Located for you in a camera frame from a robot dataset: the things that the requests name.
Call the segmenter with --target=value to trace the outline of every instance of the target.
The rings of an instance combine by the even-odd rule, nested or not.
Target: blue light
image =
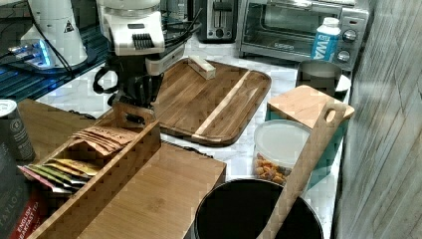
[[[47,54],[46,46],[44,45],[44,42],[42,40],[40,41],[40,47],[41,51],[43,52],[44,60],[46,61],[47,66],[50,66],[50,58]]]

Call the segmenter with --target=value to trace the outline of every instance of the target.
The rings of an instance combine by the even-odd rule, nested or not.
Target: black pot
[[[197,239],[256,239],[264,229],[283,190],[260,179],[237,179],[209,192],[196,211]],[[277,238],[323,238],[317,216],[298,198]]]

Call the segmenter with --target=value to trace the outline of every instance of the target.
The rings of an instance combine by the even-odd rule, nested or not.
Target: gray cup
[[[341,68],[334,63],[320,60],[303,61],[299,63],[296,87],[307,85],[334,97],[341,74]]]

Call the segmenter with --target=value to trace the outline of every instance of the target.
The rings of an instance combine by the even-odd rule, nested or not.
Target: toaster
[[[234,42],[238,20],[238,0],[196,0],[195,12],[200,8],[198,40],[207,43]]]

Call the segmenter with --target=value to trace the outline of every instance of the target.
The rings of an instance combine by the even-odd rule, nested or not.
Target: wooden spoon
[[[280,195],[267,225],[258,239],[274,239],[298,196],[302,194],[320,156],[344,120],[346,105],[330,101],[325,104],[311,134]]]

